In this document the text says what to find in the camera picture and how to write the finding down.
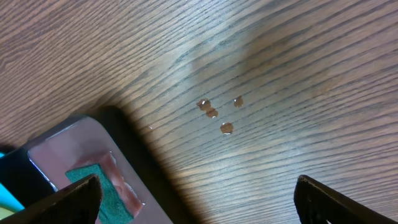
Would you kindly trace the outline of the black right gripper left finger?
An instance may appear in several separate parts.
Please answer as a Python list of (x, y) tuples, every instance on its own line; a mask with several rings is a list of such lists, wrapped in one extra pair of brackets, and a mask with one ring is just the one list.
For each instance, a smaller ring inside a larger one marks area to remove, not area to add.
[(28, 208), (1, 220), (1, 224), (91, 224), (97, 219), (102, 187), (91, 174)]

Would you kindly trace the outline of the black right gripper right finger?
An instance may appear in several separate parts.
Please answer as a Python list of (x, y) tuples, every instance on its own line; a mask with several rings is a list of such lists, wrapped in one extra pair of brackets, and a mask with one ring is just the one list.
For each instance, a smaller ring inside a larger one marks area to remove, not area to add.
[(307, 175), (297, 179), (294, 204), (301, 224), (397, 224)]

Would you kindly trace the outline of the green sponge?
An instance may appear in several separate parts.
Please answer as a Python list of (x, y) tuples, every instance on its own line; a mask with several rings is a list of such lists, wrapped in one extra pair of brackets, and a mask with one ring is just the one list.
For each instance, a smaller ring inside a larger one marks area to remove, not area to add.
[(100, 222), (127, 224), (133, 221), (145, 203), (124, 180), (111, 152), (84, 157), (65, 173), (70, 182), (91, 174), (97, 175), (101, 184), (102, 201), (98, 212)]

